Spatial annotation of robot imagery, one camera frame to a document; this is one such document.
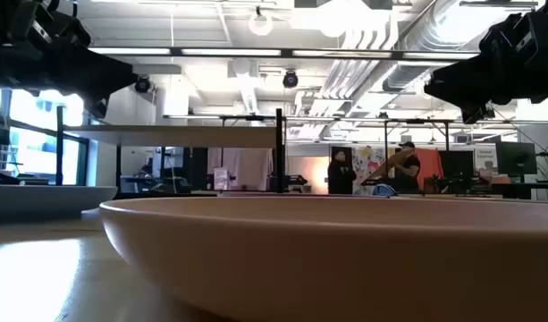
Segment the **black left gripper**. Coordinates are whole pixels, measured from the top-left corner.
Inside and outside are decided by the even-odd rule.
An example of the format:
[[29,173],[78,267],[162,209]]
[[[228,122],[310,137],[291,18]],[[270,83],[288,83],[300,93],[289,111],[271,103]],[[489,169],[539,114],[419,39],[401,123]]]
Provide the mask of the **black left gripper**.
[[131,64],[73,43],[53,44],[44,50],[38,68],[39,89],[78,94],[87,100],[110,96],[138,80]]

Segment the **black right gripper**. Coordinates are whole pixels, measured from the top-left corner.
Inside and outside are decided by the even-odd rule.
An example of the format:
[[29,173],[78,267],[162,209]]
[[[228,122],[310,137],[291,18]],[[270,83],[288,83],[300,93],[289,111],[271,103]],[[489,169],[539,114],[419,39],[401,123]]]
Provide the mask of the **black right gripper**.
[[464,63],[450,64],[430,72],[424,92],[444,102],[462,107],[452,87],[439,85],[455,81],[463,67],[463,106],[485,107],[492,101],[506,105],[512,99],[531,97],[531,79],[522,55],[511,48],[491,48]]

